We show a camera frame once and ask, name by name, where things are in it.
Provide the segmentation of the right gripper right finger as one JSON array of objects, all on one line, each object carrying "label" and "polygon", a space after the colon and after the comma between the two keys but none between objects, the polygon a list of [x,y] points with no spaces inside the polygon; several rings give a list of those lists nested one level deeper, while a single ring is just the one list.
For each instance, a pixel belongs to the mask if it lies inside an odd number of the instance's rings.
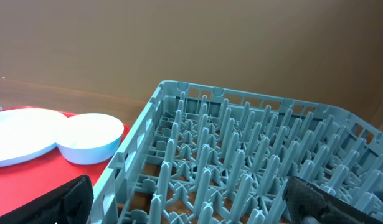
[{"label": "right gripper right finger", "polygon": [[286,202],[291,222],[296,224],[382,223],[297,176],[288,178],[282,199]]}]

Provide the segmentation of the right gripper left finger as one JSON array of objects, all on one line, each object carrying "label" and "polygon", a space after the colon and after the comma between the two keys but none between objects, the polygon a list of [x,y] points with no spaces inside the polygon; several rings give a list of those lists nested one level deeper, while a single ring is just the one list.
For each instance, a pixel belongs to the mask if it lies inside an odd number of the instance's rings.
[{"label": "right gripper left finger", "polygon": [[80,175],[0,216],[0,224],[86,224],[92,204],[92,182]]}]

